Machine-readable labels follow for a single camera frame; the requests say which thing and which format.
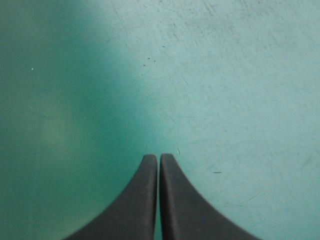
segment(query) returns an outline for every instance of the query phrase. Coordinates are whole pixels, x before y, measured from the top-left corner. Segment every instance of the scratch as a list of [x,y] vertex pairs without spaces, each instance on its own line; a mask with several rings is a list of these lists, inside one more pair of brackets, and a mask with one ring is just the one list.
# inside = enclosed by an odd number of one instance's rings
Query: scratch
[[130,152],[131,148],[133,147],[133,145],[135,144],[135,142],[133,142],[129,147],[128,150],[126,151],[126,153],[120,158],[120,161],[122,161]]
[[163,110],[162,108],[160,108],[162,112],[164,112],[165,115],[167,115],[174,123],[177,123],[176,120],[170,116],[165,110]]
[[292,87],[292,88],[295,88],[295,89],[300,89],[300,90],[305,90],[305,91],[310,92],[309,89],[304,88],[304,87],[299,87],[299,86],[296,86],[296,85],[285,84],[285,83],[279,83],[279,85],[288,86],[288,87]]
[[242,201],[242,202],[237,203],[237,205],[247,203],[247,202],[249,202],[250,200],[254,199],[256,196],[258,196],[259,194],[260,194],[260,192],[258,192],[258,193],[257,193],[256,195],[254,195],[253,197],[250,197],[248,200],[245,200],[245,201]]
[[253,228],[253,227],[256,227],[256,226],[258,226],[258,225],[262,224],[265,220],[266,220],[266,219],[263,219],[262,221],[260,221],[260,222],[258,222],[258,223],[256,223],[256,224],[254,224],[254,225],[252,225],[252,226],[249,226],[247,229],[251,229],[251,228]]
[[190,37],[191,37],[191,39],[192,39],[192,41],[193,41],[193,44],[194,44],[194,45],[196,46],[196,48],[198,49],[198,52],[199,52],[200,55],[202,56],[204,62],[207,62],[207,61],[206,61],[206,58],[205,58],[205,56],[204,56],[204,54],[203,54],[203,52],[200,50],[197,42],[195,41],[194,36],[191,34],[191,32],[189,31],[189,29],[188,29],[185,25],[183,25],[183,26],[184,26],[184,28],[186,29],[186,31],[189,33],[189,35],[190,35]]
[[304,161],[304,163],[301,165],[300,169],[303,170],[305,169],[312,161],[312,156],[309,156],[307,160]]
[[189,83],[187,82],[187,80],[184,78],[184,76],[181,74],[181,72],[179,71],[179,69],[176,67],[175,68],[177,70],[177,72],[179,73],[179,75],[181,76],[181,78],[183,79],[183,81],[185,82],[185,84],[188,86],[188,88],[190,88]]

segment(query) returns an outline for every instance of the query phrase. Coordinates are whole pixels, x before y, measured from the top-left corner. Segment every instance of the black rubber tip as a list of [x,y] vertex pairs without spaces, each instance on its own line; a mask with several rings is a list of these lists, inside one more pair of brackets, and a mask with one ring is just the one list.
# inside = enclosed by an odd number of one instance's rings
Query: black rubber tip
[[163,240],[257,240],[214,209],[191,185],[175,158],[160,162]]
[[157,159],[145,155],[119,197],[65,240],[153,240],[156,202]]

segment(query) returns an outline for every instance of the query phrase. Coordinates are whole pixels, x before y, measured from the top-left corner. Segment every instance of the curved black prong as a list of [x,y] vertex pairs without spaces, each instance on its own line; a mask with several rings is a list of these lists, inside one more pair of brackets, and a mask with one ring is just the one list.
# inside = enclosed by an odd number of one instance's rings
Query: curved black prong
[[156,202],[157,159],[145,155],[119,197],[65,240],[153,240]]
[[257,240],[214,209],[191,185],[175,158],[160,162],[163,240]]

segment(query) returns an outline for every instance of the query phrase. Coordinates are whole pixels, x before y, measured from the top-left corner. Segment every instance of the green floor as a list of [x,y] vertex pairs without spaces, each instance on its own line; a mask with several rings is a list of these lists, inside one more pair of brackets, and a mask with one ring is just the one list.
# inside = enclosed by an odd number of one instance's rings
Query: green floor
[[164,152],[252,234],[318,239],[320,2],[0,2],[0,239],[60,240]]

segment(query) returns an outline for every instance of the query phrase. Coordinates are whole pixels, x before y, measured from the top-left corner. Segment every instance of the black plastic edge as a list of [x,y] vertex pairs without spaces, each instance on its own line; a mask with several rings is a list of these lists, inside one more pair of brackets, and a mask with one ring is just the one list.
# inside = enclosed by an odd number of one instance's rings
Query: black plastic edge
[[172,154],[160,159],[159,194],[163,240],[258,240],[211,206]]
[[94,220],[65,240],[153,240],[157,207],[157,167],[156,157],[145,155],[117,199]]

